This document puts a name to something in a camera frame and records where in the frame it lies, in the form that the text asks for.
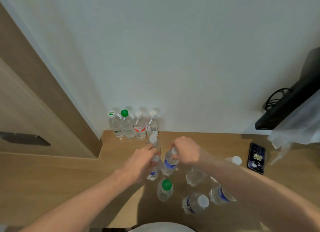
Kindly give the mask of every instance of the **smartphone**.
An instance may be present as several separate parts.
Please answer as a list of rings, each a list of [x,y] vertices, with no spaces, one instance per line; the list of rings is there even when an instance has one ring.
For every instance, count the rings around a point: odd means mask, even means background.
[[[265,156],[266,149],[264,147],[251,143],[247,167],[263,175]]]

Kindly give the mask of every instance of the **wooden countertop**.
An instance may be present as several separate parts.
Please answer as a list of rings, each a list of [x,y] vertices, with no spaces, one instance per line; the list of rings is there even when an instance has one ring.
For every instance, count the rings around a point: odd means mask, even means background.
[[[273,166],[269,162],[277,151],[266,136],[214,133],[162,132],[162,159],[176,137],[194,139],[202,148],[218,157],[242,158],[246,166],[249,145],[255,142],[266,148],[265,175],[320,206],[320,146],[294,145],[292,150]],[[147,140],[118,140],[110,131],[102,136],[99,159],[0,154],[0,224],[25,226],[41,214],[66,201],[121,167],[135,149]],[[186,183],[189,167],[179,164],[170,176],[174,194],[167,202],[156,195],[162,175],[154,182],[134,185],[111,202],[92,223],[94,227],[131,227],[150,222],[171,221],[197,231],[264,231],[238,203],[216,206],[210,203],[201,215],[187,215],[182,199],[193,192],[208,194],[214,186],[207,177],[195,188]]]

